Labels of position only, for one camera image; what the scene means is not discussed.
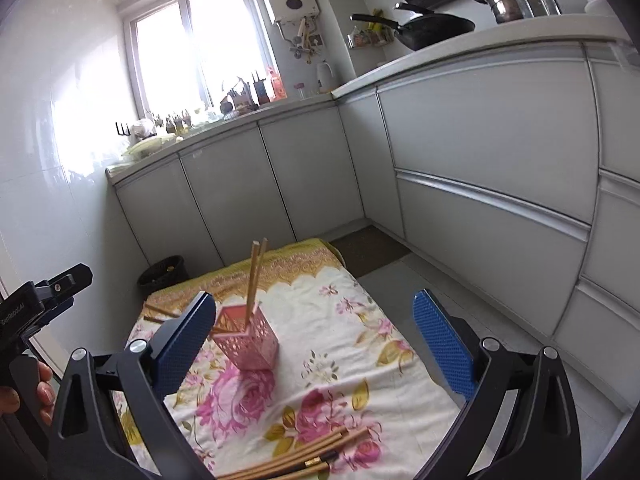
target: white kettle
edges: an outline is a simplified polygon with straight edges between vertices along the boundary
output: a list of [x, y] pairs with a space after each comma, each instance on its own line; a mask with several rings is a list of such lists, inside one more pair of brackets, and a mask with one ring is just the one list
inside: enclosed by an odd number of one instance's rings
[[338, 88], [334, 71], [331, 70], [331, 66], [326, 61], [318, 63], [316, 70], [318, 71], [318, 86], [321, 94], [327, 94]]

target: floor mat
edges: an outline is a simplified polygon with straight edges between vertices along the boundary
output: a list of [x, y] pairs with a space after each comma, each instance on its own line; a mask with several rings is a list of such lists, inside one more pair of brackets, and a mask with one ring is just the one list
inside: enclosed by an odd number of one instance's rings
[[347, 270], [355, 278], [399, 260], [410, 252], [373, 225], [332, 240], [331, 245], [340, 251]]

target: utensil holder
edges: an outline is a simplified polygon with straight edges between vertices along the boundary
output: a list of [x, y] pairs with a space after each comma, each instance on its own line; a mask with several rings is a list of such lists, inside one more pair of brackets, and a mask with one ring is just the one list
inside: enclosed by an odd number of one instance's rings
[[216, 328], [234, 332], [217, 333], [213, 341], [239, 370], [271, 370], [278, 353], [278, 338], [260, 306], [254, 308], [249, 326], [244, 326], [245, 305], [223, 307]]

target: window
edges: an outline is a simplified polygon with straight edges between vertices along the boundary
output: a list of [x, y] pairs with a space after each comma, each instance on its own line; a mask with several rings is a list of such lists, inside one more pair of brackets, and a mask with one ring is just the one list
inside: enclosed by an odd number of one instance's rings
[[130, 20], [140, 115], [217, 108], [239, 77], [266, 79], [274, 63], [252, 9], [249, 0], [170, 0]]

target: window pane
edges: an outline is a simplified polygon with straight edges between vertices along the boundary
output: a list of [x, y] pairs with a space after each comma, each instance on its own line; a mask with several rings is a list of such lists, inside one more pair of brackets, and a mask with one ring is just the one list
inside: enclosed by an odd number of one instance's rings
[[140, 70], [149, 109], [165, 117], [201, 101], [195, 63], [178, 3], [136, 23]]
[[228, 91], [238, 76], [251, 85], [252, 72], [265, 77], [257, 31], [243, 0], [189, 0], [189, 4], [191, 27], [214, 105], [224, 97], [223, 82]]

